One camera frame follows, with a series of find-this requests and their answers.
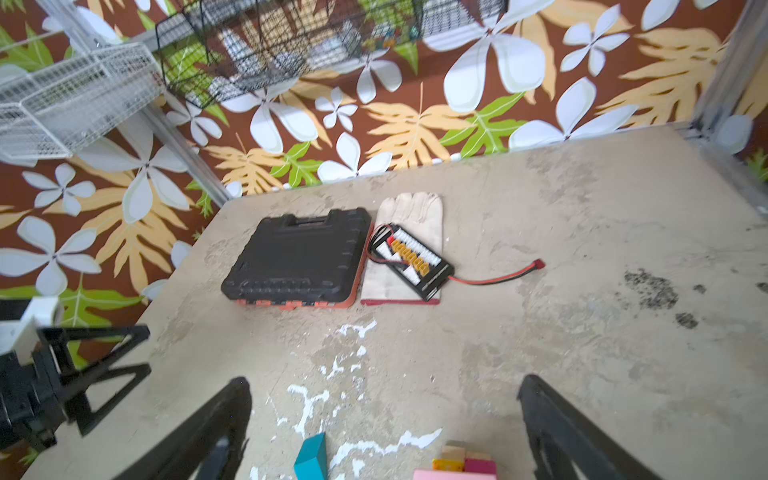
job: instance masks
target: teal block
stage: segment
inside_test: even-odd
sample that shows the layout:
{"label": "teal block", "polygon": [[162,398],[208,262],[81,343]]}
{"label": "teal block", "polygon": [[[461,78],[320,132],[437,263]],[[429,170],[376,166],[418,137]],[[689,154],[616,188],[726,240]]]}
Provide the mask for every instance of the teal block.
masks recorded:
{"label": "teal block", "polygon": [[293,471],[296,480],[328,480],[325,433],[304,440],[296,463],[293,464]]}

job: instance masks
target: wire basket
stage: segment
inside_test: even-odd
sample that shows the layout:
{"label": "wire basket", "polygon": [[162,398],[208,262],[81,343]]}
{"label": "wire basket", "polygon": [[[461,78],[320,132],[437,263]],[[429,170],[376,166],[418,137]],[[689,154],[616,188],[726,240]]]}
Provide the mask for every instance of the wire basket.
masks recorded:
{"label": "wire basket", "polygon": [[147,47],[126,44],[58,62],[0,84],[0,156],[66,158],[164,90]]}
{"label": "wire basket", "polygon": [[199,108],[500,15],[506,0],[199,0],[157,24],[168,89]]}

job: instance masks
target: battery charger board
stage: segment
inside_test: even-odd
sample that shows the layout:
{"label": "battery charger board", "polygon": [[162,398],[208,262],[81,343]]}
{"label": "battery charger board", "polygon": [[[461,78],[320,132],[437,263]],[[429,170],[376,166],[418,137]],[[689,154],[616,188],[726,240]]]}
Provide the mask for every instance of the battery charger board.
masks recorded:
{"label": "battery charger board", "polygon": [[284,310],[347,308],[357,296],[372,229],[363,208],[334,209],[325,217],[264,218],[221,291],[238,303]]}
{"label": "battery charger board", "polygon": [[369,247],[371,254],[402,278],[425,302],[453,275],[453,265],[396,223],[381,226]]}

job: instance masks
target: white wire basket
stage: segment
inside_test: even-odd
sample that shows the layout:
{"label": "white wire basket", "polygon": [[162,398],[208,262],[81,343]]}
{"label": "white wire basket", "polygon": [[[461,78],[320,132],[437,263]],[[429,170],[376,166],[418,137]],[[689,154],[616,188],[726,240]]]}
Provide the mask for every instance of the white wire basket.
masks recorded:
{"label": "white wire basket", "polygon": [[76,154],[164,90],[160,66],[138,43],[95,50],[0,84],[0,157]]}

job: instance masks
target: black wire basket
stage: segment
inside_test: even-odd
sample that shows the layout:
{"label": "black wire basket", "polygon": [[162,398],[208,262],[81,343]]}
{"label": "black wire basket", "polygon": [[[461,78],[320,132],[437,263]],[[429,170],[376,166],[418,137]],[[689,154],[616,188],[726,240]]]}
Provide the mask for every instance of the black wire basket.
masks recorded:
{"label": "black wire basket", "polygon": [[506,12],[507,0],[199,0],[157,24],[168,90],[199,108]]}

